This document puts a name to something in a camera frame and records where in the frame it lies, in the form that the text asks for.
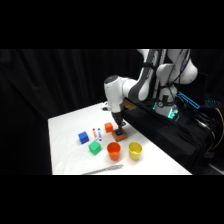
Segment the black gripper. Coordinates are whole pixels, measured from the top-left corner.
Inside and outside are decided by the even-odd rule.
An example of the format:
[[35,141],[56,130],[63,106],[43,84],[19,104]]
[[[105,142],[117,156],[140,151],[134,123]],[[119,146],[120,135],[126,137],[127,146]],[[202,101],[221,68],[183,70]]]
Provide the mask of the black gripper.
[[126,125],[126,123],[123,121],[122,113],[121,112],[113,113],[112,117],[114,118],[116,124],[118,125],[118,127],[115,129],[115,132],[119,132]]

